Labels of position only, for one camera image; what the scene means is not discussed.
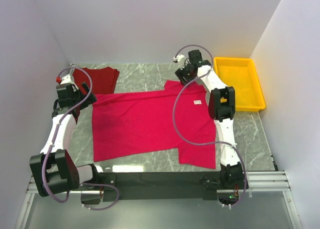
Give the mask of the pink t shirt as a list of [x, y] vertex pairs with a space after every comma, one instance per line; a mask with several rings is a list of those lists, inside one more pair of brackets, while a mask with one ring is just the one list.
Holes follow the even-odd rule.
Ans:
[[[180, 164], [216, 168], [214, 145], [198, 146], [179, 137], [173, 125], [173, 107], [183, 86], [168, 80], [163, 90], [113, 94], [114, 115], [109, 122], [94, 127], [93, 160], [176, 148]], [[210, 143], [216, 139], [216, 127], [208, 114], [206, 90], [193, 83], [179, 97], [175, 122], [184, 138], [194, 143]]]

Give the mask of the yellow plastic tray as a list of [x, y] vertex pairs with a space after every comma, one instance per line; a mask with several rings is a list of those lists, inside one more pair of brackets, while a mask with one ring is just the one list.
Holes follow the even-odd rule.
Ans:
[[266, 108], [265, 99], [254, 61], [250, 58], [215, 57], [218, 77], [235, 89], [235, 109], [239, 112], [259, 112]]

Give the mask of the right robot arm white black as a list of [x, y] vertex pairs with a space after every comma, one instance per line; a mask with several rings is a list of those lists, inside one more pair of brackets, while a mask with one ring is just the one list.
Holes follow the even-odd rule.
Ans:
[[[172, 110], [172, 122], [175, 131], [185, 142], [195, 146], [220, 145], [220, 176], [219, 184], [222, 188], [230, 189], [243, 185], [248, 187], [247, 172], [244, 161], [236, 148], [234, 136], [234, 115], [236, 112], [236, 93], [232, 86], [227, 86], [213, 69], [213, 62], [204, 60], [200, 50], [188, 52], [188, 57], [177, 52], [173, 62], [178, 65], [175, 75], [183, 85]], [[176, 107], [182, 93], [188, 86], [200, 80], [210, 92], [208, 114], [213, 120], [218, 134], [218, 141], [192, 142], [182, 136], [176, 124]]]

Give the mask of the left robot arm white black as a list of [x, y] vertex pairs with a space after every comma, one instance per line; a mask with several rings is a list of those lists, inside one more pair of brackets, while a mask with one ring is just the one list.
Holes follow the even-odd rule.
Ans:
[[94, 164], [76, 167], [68, 153], [80, 111], [97, 101], [86, 82], [81, 86], [86, 94], [71, 82], [62, 82], [56, 86], [58, 98], [53, 104], [52, 128], [48, 140], [40, 154], [29, 160], [36, 188], [42, 197], [50, 195], [47, 189], [56, 195], [76, 190], [80, 184], [88, 190], [94, 190], [100, 184]]

